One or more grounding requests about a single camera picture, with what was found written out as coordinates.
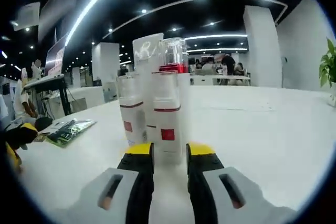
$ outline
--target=gray gripper part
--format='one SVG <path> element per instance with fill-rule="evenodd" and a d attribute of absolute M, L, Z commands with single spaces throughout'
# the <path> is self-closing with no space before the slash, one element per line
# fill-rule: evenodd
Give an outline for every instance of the gray gripper part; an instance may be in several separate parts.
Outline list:
<path fill-rule="evenodd" d="M 218 224 L 282 224 L 291 221 L 296 212 L 287 207 L 275 207 L 263 197 L 259 186 L 232 167 L 204 172 L 217 210 Z M 234 208 L 221 180 L 229 178 L 234 191 L 244 204 Z"/>
<path fill-rule="evenodd" d="M 68 209 L 56 210 L 51 217 L 61 224 L 125 224 L 128 200 L 138 174 L 131 170 L 109 168 L 83 188 L 77 202 Z M 110 189 L 114 178 L 121 176 L 110 209 L 102 209 L 98 203 Z"/>

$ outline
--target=red label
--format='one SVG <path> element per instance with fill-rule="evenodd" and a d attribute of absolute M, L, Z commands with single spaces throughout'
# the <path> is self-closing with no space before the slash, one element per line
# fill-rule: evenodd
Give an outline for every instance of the red label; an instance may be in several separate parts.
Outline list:
<path fill-rule="evenodd" d="M 175 140 L 175 133 L 173 129 L 165 130 L 161 129 L 161 138 L 162 140 L 174 141 Z"/>
<path fill-rule="evenodd" d="M 133 132 L 132 130 L 132 124 L 130 122 L 124 121 L 124 127 L 126 131 Z"/>

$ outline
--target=potted plant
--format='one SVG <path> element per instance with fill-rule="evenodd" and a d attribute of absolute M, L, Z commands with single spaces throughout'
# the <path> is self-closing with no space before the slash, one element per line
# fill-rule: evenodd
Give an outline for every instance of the potted plant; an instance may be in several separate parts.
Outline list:
<path fill-rule="evenodd" d="M 336 105 L 336 49 L 330 39 L 328 41 L 328 52 L 322 56 L 320 64 L 321 87 L 327 82 L 332 88 L 332 105 Z"/>

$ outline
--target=table surface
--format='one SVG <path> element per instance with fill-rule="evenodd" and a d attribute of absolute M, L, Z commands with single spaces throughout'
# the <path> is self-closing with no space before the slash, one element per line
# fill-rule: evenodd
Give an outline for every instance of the table surface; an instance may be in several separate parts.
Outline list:
<path fill-rule="evenodd" d="M 211 79 L 235 79 L 235 80 L 250 80 L 250 77 L 247 76 L 225 76 L 222 74 L 213 74 L 213 75 L 205 75 L 205 76 L 201 76 L 201 75 L 192 75 L 190 76 L 190 78 L 195 79 L 195 78 L 211 78 Z"/>
<path fill-rule="evenodd" d="M 298 210 L 321 181 L 334 150 L 336 110 L 327 97 L 289 89 L 191 86 L 191 137 L 212 146 L 225 167 L 256 182 L 272 204 Z M 66 149 L 44 142 L 18 151 L 21 180 L 50 216 L 116 167 L 128 147 L 118 101 L 66 118 L 98 123 Z M 186 162 L 166 169 L 156 165 L 154 183 L 149 223 L 194 223 Z"/>

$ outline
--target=black ceiling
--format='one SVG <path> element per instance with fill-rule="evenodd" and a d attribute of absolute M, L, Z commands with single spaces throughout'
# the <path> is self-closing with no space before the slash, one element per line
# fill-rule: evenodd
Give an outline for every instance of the black ceiling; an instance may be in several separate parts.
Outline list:
<path fill-rule="evenodd" d="M 0 21 L 0 35 L 10 39 L 0 40 L 0 49 L 4 50 L 8 59 L 0 56 L 0 64 L 7 64 L 0 69 L 0 76 L 6 74 L 8 77 L 19 77 L 20 72 L 11 67 L 10 64 L 18 65 L 20 68 L 30 66 L 35 59 L 40 59 L 44 65 L 46 52 L 52 46 L 53 35 L 50 34 L 41 44 L 37 43 L 37 27 L 32 27 L 29 32 L 24 29 L 14 32 L 10 20 L 15 19 L 15 13 L 22 5 L 41 2 L 41 7 L 48 0 L 7 0 L 2 7 L 2 19 Z M 89 0 L 78 0 L 76 8 L 72 11 L 75 20 Z M 224 33 L 245 33 L 243 13 L 245 5 L 258 5 L 269 7 L 276 19 L 282 11 L 282 7 L 265 1 L 257 0 L 196 0 L 183 3 L 150 13 L 141 17 L 119 30 L 113 32 L 105 39 L 109 28 L 116 28 L 128 20 L 141 14 L 142 9 L 152 10 L 157 7 L 180 0 L 100 0 L 84 18 L 83 22 L 75 32 L 69 46 L 67 47 L 69 65 L 74 61 L 73 66 L 84 66 L 91 60 L 91 42 L 95 43 L 117 42 L 125 45 L 120 48 L 124 53 L 122 61 L 133 59 L 132 40 L 153 33 L 164 32 L 165 37 L 190 37 L 197 35 L 211 35 Z M 277 0 L 289 6 L 283 18 L 288 15 L 301 0 Z M 188 44 L 194 49 L 217 47 L 219 42 L 225 47 L 241 47 L 241 42 L 246 42 L 245 38 L 238 39 L 207 39 L 194 41 Z"/>

